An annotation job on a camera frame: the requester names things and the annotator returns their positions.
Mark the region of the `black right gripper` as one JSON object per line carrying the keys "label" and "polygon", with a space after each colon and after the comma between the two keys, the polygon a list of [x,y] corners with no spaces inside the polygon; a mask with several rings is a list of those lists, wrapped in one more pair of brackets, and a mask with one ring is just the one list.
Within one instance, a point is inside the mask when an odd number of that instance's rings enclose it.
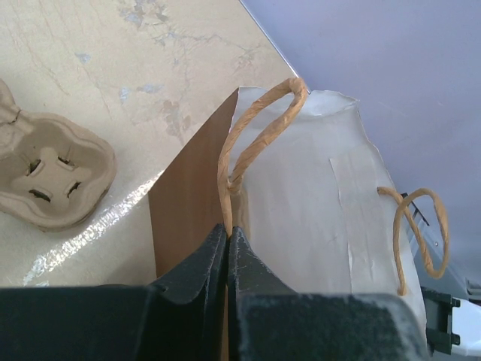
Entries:
{"label": "black right gripper", "polygon": [[461,301],[450,294],[421,287],[426,312],[425,334],[428,349],[444,354],[452,353],[452,346],[459,346],[461,338],[452,331],[452,311],[461,306]]}

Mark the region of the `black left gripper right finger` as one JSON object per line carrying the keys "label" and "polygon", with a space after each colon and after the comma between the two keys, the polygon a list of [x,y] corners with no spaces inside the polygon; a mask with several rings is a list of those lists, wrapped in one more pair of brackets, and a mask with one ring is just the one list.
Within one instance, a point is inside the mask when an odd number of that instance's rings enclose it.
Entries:
{"label": "black left gripper right finger", "polygon": [[234,227],[228,255],[228,352],[231,360],[299,360],[300,295],[253,252]]}

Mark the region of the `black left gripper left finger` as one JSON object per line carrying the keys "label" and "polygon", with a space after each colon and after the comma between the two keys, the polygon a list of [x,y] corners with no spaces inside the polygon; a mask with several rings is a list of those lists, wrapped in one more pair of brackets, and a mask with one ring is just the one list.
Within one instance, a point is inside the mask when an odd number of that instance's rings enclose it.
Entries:
{"label": "black left gripper left finger", "polygon": [[219,360],[227,235],[217,224],[201,246],[151,284],[147,360]]}

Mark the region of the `brown paper bag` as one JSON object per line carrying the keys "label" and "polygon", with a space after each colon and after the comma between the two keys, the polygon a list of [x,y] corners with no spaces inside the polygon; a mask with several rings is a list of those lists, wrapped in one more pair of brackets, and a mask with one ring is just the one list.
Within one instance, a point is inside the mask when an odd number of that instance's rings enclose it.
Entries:
{"label": "brown paper bag", "polygon": [[241,87],[195,133],[149,192],[159,278],[215,225],[234,227],[300,295],[299,360],[427,360],[426,312],[408,236],[434,266],[409,206],[431,198],[444,243],[446,208],[430,189],[401,195],[369,141],[358,102],[289,78]]}

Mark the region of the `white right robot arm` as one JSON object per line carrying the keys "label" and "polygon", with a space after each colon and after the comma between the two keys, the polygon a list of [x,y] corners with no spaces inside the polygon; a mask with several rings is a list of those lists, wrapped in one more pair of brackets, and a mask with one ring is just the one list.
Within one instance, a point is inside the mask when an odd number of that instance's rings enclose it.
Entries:
{"label": "white right robot arm", "polygon": [[430,353],[480,357],[480,285],[421,283]]}

